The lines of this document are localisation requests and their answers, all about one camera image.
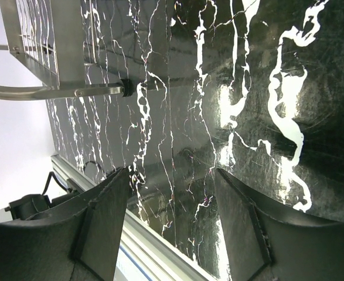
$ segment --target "metal railing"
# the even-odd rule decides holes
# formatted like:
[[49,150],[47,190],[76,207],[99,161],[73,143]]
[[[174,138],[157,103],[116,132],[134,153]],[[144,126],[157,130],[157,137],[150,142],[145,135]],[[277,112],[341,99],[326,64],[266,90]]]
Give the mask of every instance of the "metal railing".
[[126,93],[128,87],[123,81],[86,84],[80,5],[77,0],[0,0],[8,40],[8,47],[0,45],[0,50],[9,50],[44,85],[0,86],[0,99],[46,100],[131,94]]

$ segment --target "metal rod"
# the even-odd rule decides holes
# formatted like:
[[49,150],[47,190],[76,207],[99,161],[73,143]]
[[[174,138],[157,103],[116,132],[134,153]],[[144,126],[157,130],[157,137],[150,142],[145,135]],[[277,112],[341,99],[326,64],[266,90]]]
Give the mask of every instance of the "metal rod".
[[[44,36],[43,41],[45,42],[46,45],[49,44],[49,17],[48,17],[48,11],[47,11],[47,6],[45,3],[45,0],[42,0],[42,5],[41,5],[41,9],[42,9],[42,19],[43,19],[43,24],[46,27],[46,32],[47,35]],[[50,58],[47,55],[47,63],[48,63],[48,68],[50,68]]]
[[[45,46],[44,44],[41,45],[43,48],[46,48],[50,51],[53,51],[52,48],[50,48],[49,46]],[[25,48],[26,51],[32,51],[34,48],[34,46],[28,46]],[[9,46],[8,45],[2,45],[0,44],[0,51],[8,51],[9,50]]]
[[60,84],[78,81],[84,84],[86,72],[83,65],[84,36],[80,1],[51,0],[50,7],[58,81]]
[[38,0],[35,0],[35,9],[36,9],[36,12],[37,12],[38,15],[39,15],[39,23],[40,23],[40,29],[39,29],[40,36],[39,36],[39,41],[40,41],[40,44],[38,43],[37,40],[35,41],[35,43],[36,43],[37,46],[40,47],[40,56],[41,56],[41,59],[42,59],[42,64],[43,64],[43,66],[47,67],[47,65],[46,65],[46,63],[45,63],[45,61],[44,61],[44,52],[43,52],[43,47],[42,47],[42,44],[43,44],[43,43],[42,43],[42,42],[43,42],[43,40],[42,40],[42,36],[43,36],[43,29],[42,29],[42,27],[43,27],[43,24],[42,24],[42,13],[41,13],[41,10],[40,10],[40,5],[39,5],[39,1],[38,1]]
[[88,85],[86,88],[57,89],[52,87],[6,87],[0,86],[0,100],[33,101],[51,98],[75,98],[93,95],[123,94],[124,86],[119,83]]
[[2,20],[4,22],[6,38],[11,53],[23,53],[23,41],[19,37],[22,33],[19,23],[18,8],[15,0],[0,0]]
[[[30,1],[26,1],[26,4],[27,4],[27,9],[28,9],[28,15],[30,17],[30,31],[31,31],[31,34],[30,34],[30,38],[31,38],[31,46],[35,46],[35,43],[38,41],[37,39],[37,35],[36,35],[36,32],[37,32],[37,26],[36,26],[36,13],[35,13],[35,7],[34,7],[34,4]],[[35,50],[33,51],[34,55],[36,55],[36,60],[39,61],[39,52],[38,52],[38,47],[35,46]]]
[[[26,46],[26,47],[25,47],[25,50],[34,51],[34,48],[37,49],[38,46],[40,46],[40,44],[39,44],[38,42],[33,42],[33,43],[34,43],[34,44],[33,44],[32,46]],[[53,71],[52,69],[48,68],[47,65],[41,63],[41,62],[40,62],[39,60],[37,60],[34,56],[31,56],[30,54],[25,54],[25,56],[26,56],[26,57],[28,56],[28,57],[31,58],[35,63],[37,63],[38,65],[42,66],[45,70],[47,70],[48,72],[50,72],[50,73],[54,74],[55,76],[57,76],[57,74],[56,74],[55,71]],[[16,57],[24,66],[26,66],[26,68],[27,68],[28,70],[30,70],[30,71],[35,75],[35,73],[34,73],[34,72],[32,71],[32,69],[30,68],[30,65],[25,64],[25,62],[24,62],[23,60],[20,60],[20,59],[19,59],[20,57],[23,57],[23,55],[17,55],[17,54],[16,54],[15,57]],[[43,81],[43,79],[41,79],[41,78],[38,77],[37,75],[36,75],[36,77],[39,78],[43,83],[45,83],[45,81]]]
[[26,11],[26,6],[25,6],[25,2],[24,2],[24,0],[19,0],[19,10],[20,10],[20,12],[21,12],[21,22],[22,22],[22,31],[21,31],[21,36],[22,36],[22,38],[26,38],[26,40],[24,40],[23,42],[24,42],[24,44],[25,44],[25,48],[27,47],[29,47],[29,38],[28,37],[25,37],[25,35],[24,35],[24,31],[26,32],[26,35],[28,35],[29,34],[29,25],[28,25],[28,22],[29,22],[29,20],[28,20],[28,17],[27,17],[27,11]]
[[48,49],[48,50],[50,50],[51,52],[53,52],[53,48],[52,47],[49,47],[49,46],[47,46],[47,45],[45,45],[45,44],[40,44],[40,43],[38,43],[38,42],[35,42],[35,44],[37,45],[37,46],[39,46],[39,47],[42,47],[42,48],[45,48],[45,49]]

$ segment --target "white wall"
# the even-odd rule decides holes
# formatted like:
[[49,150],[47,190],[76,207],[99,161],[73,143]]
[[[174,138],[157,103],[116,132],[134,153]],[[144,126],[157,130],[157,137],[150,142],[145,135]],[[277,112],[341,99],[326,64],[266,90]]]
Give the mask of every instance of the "white wall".
[[[0,44],[7,44],[1,11]],[[7,51],[0,51],[0,85],[25,87],[41,83]],[[0,208],[24,195],[43,191],[54,152],[44,101],[0,100]],[[59,194],[56,185],[51,186],[48,195]]]

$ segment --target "black marble wall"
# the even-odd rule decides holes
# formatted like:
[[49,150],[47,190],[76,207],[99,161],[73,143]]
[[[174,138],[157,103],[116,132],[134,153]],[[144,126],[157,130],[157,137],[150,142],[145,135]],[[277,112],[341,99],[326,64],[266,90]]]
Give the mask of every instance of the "black marble wall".
[[[82,1],[88,83],[132,97],[50,100],[56,149],[96,183],[129,166],[128,208],[230,279],[213,173],[344,221],[344,1]],[[94,50],[90,30],[96,35]]]

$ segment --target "black cable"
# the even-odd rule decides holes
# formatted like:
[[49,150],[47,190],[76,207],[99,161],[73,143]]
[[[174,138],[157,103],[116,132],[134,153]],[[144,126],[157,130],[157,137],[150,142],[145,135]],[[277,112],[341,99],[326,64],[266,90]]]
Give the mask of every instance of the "black cable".
[[95,164],[96,167],[98,167],[98,169],[99,169],[103,174],[105,174],[105,175],[107,174],[107,172],[100,166],[99,163],[97,163],[96,161],[92,161],[92,160],[85,162],[85,164],[84,164],[84,166],[83,166],[83,173],[86,171],[87,164],[89,164],[89,163]]
[[46,194],[51,178],[53,178],[55,182],[59,185],[59,187],[61,187],[65,192],[71,193],[73,191],[72,189],[65,188],[65,186],[61,182],[59,182],[59,179],[56,177],[55,173],[52,171],[52,172],[49,172],[48,174],[47,182],[45,183],[45,187],[44,187],[42,195]]

